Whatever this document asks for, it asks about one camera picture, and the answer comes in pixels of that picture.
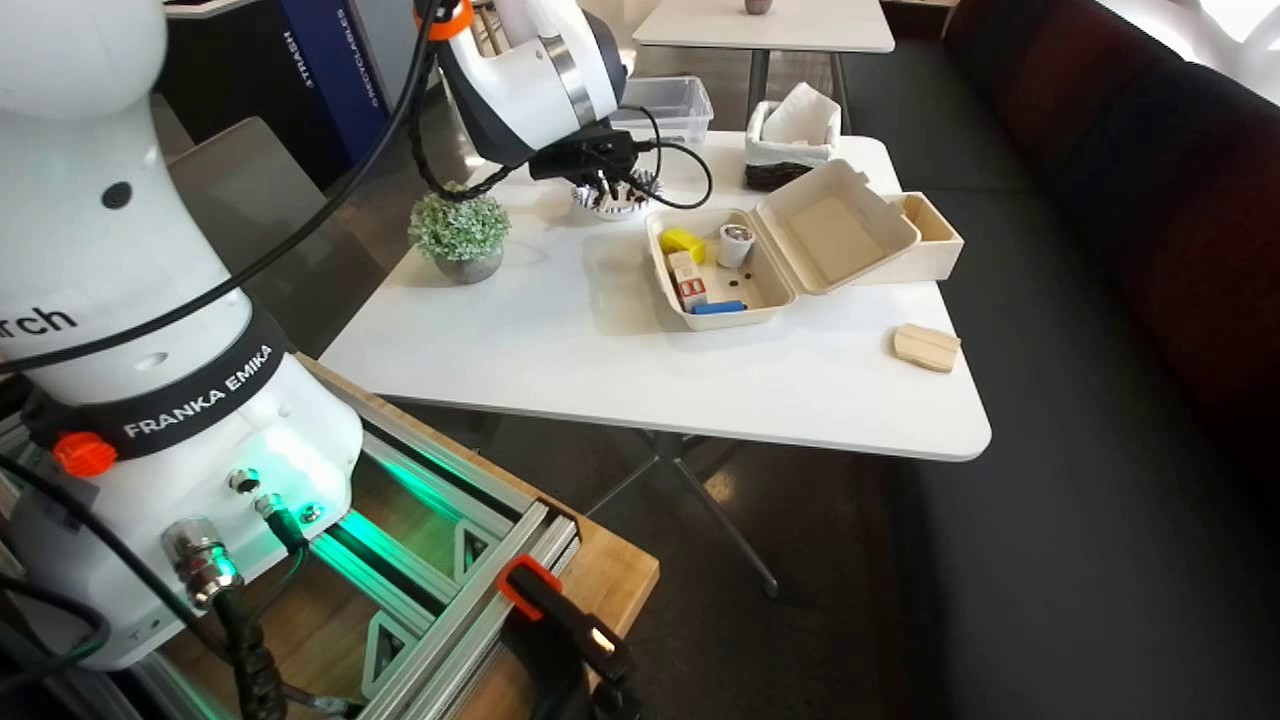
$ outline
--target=green led light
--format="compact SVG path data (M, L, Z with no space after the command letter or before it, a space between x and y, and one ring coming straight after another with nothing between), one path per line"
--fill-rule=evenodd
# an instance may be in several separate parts
M207 563L212 563L216 575L242 575L229 544L212 544L212 549L207 549Z
M348 585L364 587L370 563L331 539L316 539L312 551Z
M449 506L449 495L442 494L442 484L433 484L433 471L423 471L414 461L389 461L385 471L414 495L421 499L428 514L435 514L442 519L460 519L460 514Z

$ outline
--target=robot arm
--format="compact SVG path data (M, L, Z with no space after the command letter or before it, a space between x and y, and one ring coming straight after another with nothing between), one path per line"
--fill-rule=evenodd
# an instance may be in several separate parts
M150 91L162 62L162 0L5 4L5 366L142 329L229 282L151 133ZM39 389L49 419L39 433L31 419L39 450L28 445L21 461L60 468L60 488L172 587L181 575L162 535L195 517L229 539L248 581L280 563L283 549L271 544L258 495L232 488L242 471L260 471L290 510L316 510L303 535L319 535L353 506L361 417L290 351L251 336L244 293L26 377ZM111 642L89 665L128 667L181 630L156 594L51 499L21 494L5 525L31 585L110 622ZM39 608L31 626L51 648L77 638Z
M620 63L609 23L587 15L576 0L496 0L503 54L483 56L473 38L473 0L446 0L433 41L460 122L475 153L503 172L527 165L531 180L561 176L576 183L587 209L628 202L626 183L636 180L641 146L612 133L609 115L620 107L628 69Z
M460 0L446 41L446 75L473 146L496 165L525 165L539 150L576 136L616 111L626 69L604 23L587 23L576 0L496 0L508 54L482 56Z

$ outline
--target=white box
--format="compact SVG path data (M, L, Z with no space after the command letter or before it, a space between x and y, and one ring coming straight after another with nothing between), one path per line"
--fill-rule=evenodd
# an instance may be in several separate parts
M702 75L628 75L620 103L648 107L663 140L689 150L698 150L715 122L713 96ZM654 140L648 115L628 107L612 115L612 127Z
M783 103L762 101L744 136L748 188L772 191L818 165L837 162L839 103L795 85Z
M682 307L659 250L659 233L668 226L691 228L705 240L715 240L719 226L752 228L756 250L744 273L723 273L715 264L702 270L707 298L748 301L744 314L698 316ZM834 162L794 180L790 188L762 195L752 209L654 217L648 259L668 307L689 329L740 329L772 320L795 298L820 298L874 273L898 253L917 250L917 237L922 233L900 217L900 209L884 203L854 165Z

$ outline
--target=table leg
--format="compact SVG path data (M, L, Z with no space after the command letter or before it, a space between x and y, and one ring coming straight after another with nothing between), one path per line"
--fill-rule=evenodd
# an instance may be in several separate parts
M620 484L612 484L585 517L597 517L604 506L612 506L626 488L634 488L636 479L644 479L654 468L659 468L663 458L654 454L644 465L636 465Z
M659 436L659 433L644 433L644 445L654 450L654 458L644 465L636 465L620 484L612 484L594 510L587 517L597 517L604 506L612 506L626 488L634 488L636 479L654 476L659 465L668 465L689 488L691 495L707 510L707 517L719 525L719 532L744 551L744 562L762 571L763 594L780 596L780 581L775 571L763 563L763 555L756 551L756 544L723 517L723 510L713 499L713 494L691 476L691 468L684 465L684 450L698 450L698 436ZM723 458L715 458L713 471L715 476L728 458L737 454L737 445L723 450Z
M748 75L748 122L756 111L756 103L770 91L770 47L752 47L752 75Z
M854 124L854 87L847 87L847 56L846 54L834 54L827 56L834 62L834 91L837 91L837 103L839 103L839 133L847 136L847 133L857 133L857 124Z
M689 471L689 465L682 458L674 458L675 476L691 488L698 499L705 499L707 517L719 525L719 532L748 555L748 563L762 571L763 581L763 596L780 594L775 571L763 563L763 555L756 551L756 544L723 517L723 510L707 495L707 488Z

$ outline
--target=orange clamp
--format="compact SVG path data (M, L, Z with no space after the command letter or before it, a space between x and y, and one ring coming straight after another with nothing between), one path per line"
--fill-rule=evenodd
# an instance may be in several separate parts
M421 15L417 23L428 32L428 41L449 46L453 38L475 23L475 4L460 0L460 10L453 10L449 19L433 23L428 15Z
M536 608L515 585L515 571L531 571L531 581L539 581L545 587L553 587L561 596L561 575L550 571L550 563L531 562L531 555L515 555L500 575L496 575L496 594L527 622L539 626L545 608Z

